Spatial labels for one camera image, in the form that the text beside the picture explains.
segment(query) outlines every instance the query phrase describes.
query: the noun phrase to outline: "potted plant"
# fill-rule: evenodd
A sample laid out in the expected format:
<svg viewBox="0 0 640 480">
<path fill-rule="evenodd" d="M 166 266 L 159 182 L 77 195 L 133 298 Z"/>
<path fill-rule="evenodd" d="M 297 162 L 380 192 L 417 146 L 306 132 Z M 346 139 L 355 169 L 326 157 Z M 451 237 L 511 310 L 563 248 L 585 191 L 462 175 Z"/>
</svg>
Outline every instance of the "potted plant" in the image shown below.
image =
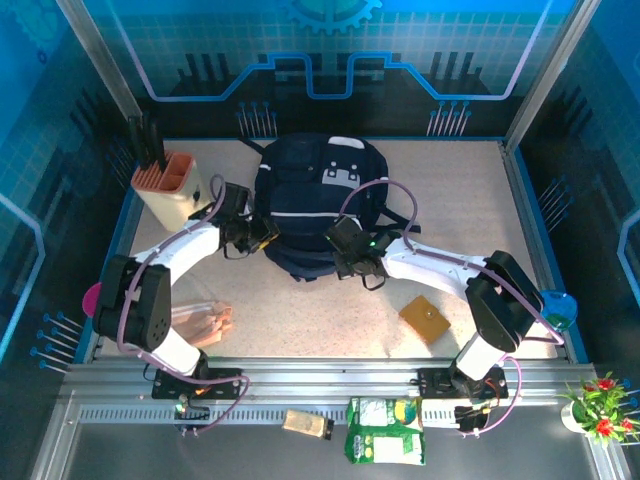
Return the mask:
<svg viewBox="0 0 640 480">
<path fill-rule="evenodd" d="M 578 392 L 567 385 L 569 393 L 561 396 L 571 403 L 562 409 L 562 422 L 569 430 L 584 433 L 603 445 L 612 439 L 620 443 L 627 443 L 631 438 L 638 441 L 640 422 L 629 418 L 630 409 L 621 401 L 627 392 L 617 380 L 610 378 L 611 373 L 581 382 Z"/>
</svg>

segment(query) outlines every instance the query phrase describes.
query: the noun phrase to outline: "green snack bag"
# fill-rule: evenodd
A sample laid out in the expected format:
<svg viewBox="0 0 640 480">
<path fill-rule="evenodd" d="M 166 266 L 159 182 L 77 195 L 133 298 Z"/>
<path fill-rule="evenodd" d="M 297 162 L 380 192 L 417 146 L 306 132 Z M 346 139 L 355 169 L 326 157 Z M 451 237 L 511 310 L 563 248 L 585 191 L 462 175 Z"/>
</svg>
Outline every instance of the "green snack bag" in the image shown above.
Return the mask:
<svg viewBox="0 0 640 480">
<path fill-rule="evenodd" d="M 424 465 L 421 399 L 352 398 L 345 454 L 351 463 Z"/>
</svg>

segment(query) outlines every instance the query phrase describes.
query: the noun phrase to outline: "speckled tabletop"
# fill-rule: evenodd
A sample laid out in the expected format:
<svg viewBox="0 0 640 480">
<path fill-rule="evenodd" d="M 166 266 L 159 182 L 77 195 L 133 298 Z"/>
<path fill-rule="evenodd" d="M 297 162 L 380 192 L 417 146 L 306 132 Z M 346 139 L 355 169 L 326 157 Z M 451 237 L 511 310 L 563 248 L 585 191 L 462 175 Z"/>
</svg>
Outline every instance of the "speckled tabletop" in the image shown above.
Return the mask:
<svg viewBox="0 0 640 480">
<path fill-rule="evenodd" d="M 417 241 L 456 253 L 510 252 L 533 277 L 520 222 L 496 142 L 372 142 L 387 158 L 390 177 L 418 199 L 422 234 Z M 167 149 L 190 152 L 205 178 L 252 186 L 259 156 L 238 141 L 172 141 Z M 390 208 L 409 214 L 404 192 L 390 188 Z M 132 252 L 168 236 L 145 208 Z M 437 342 L 426 346 L 398 312 L 424 295 L 451 322 Z M 234 308 L 233 328 L 207 353 L 220 356 L 351 358 L 454 357 L 475 332 L 468 305 L 452 295 L 403 280 L 388 280 L 376 292 L 359 279 L 322 277 L 296 283 L 262 253 L 241 261 L 222 255 L 202 260 L 178 280 L 174 303 L 222 300 Z M 543 335 L 536 325 L 531 334 Z M 116 352 L 106 342 L 103 355 Z M 552 347 L 529 343 L 520 358 L 555 356 Z"/>
</svg>

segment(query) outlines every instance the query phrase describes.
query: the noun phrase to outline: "pink object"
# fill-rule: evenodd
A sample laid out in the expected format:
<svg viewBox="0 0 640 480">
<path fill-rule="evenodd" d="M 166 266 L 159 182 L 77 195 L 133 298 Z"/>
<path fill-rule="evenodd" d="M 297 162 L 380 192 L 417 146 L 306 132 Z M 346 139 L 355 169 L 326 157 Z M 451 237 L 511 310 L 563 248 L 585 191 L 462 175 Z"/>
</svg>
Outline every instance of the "pink object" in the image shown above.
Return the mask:
<svg viewBox="0 0 640 480">
<path fill-rule="evenodd" d="M 82 297 L 82 310 L 88 316 L 93 318 L 98 306 L 98 298 L 100 298 L 100 290 L 102 289 L 102 282 L 96 283 L 93 287 L 87 290 L 87 293 Z"/>
</svg>

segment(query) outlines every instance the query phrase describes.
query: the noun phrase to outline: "white flower pot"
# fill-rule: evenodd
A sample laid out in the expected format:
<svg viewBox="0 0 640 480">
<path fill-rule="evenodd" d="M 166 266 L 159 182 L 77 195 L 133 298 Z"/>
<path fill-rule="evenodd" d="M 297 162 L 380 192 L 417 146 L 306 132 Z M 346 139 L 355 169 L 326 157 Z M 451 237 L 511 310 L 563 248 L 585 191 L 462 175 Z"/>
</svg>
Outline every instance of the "white flower pot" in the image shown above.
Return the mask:
<svg viewBox="0 0 640 480">
<path fill-rule="evenodd" d="M 572 432 L 585 433 L 584 429 L 578 422 L 576 422 L 576 419 L 573 416 L 573 404 L 574 402 L 571 402 L 562 407 L 562 410 L 560 411 L 560 418 L 562 419 L 562 423 L 564 423 L 564 426 Z"/>
</svg>

